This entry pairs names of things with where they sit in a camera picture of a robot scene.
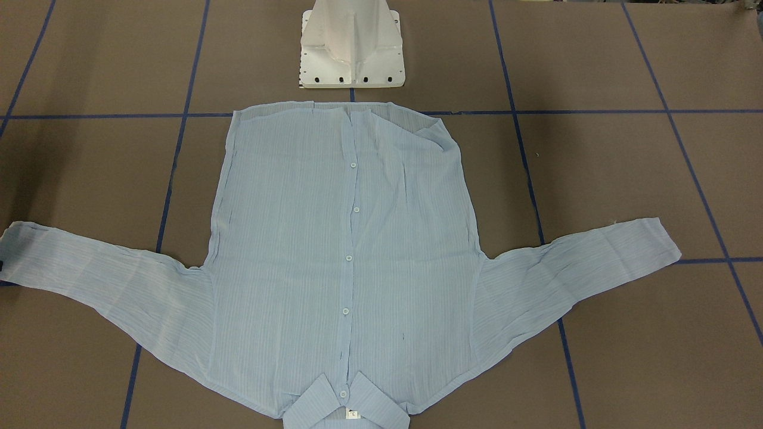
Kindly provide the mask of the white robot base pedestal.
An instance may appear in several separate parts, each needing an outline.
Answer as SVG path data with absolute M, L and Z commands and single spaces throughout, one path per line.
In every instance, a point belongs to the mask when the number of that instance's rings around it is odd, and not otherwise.
M 302 13 L 302 89 L 389 89 L 406 81 L 400 14 L 386 1 L 316 1 Z

